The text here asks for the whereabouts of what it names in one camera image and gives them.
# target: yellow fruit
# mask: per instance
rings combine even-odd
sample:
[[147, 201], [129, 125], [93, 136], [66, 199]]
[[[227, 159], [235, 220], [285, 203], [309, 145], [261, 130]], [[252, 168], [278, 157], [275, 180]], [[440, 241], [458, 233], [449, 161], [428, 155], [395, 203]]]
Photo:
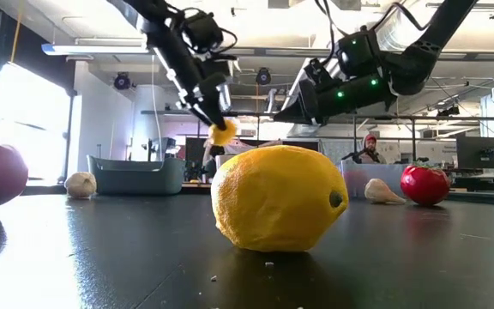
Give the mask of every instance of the yellow fruit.
[[236, 125], [230, 119], [225, 119], [224, 123], [226, 124], [226, 130], [219, 130], [216, 124], [209, 127], [209, 139], [213, 145], [224, 146], [236, 136], [236, 131], [238, 130]]
[[309, 250], [348, 205], [333, 162], [293, 146], [234, 156], [214, 176], [211, 198], [216, 227], [255, 251]]

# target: table surface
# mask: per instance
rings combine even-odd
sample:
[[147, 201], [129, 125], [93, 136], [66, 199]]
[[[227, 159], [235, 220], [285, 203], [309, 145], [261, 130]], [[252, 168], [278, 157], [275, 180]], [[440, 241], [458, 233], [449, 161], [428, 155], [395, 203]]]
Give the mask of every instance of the table surface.
[[220, 234], [209, 196], [19, 197], [0, 307], [494, 308], [494, 205], [442, 206], [352, 202], [309, 252], [262, 254]]

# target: computer monitor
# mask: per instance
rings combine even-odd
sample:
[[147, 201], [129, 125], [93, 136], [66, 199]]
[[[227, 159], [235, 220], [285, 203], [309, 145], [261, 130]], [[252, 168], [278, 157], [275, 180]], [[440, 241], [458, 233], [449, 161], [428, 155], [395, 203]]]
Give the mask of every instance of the computer monitor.
[[456, 138], [459, 168], [494, 168], [494, 137]]

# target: gray plastic bin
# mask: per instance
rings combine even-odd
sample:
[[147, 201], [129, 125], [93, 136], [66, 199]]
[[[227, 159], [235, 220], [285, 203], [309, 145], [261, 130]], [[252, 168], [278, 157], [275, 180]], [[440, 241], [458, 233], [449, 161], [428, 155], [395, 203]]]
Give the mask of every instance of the gray plastic bin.
[[405, 197], [401, 191], [401, 175], [407, 166], [408, 164], [356, 164], [341, 161], [339, 169], [346, 182], [348, 196], [365, 199], [365, 185], [371, 179], [384, 181], [393, 193]]
[[101, 195], [170, 195], [182, 189], [185, 161], [175, 158], [161, 162], [115, 161], [87, 156], [89, 172]]

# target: window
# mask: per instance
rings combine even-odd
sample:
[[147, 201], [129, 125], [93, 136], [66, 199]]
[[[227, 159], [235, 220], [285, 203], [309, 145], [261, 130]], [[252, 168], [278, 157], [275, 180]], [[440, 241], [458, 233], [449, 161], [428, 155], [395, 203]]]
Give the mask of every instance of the window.
[[64, 176], [70, 98], [63, 88], [14, 64], [0, 72], [0, 143], [17, 148], [30, 179]]

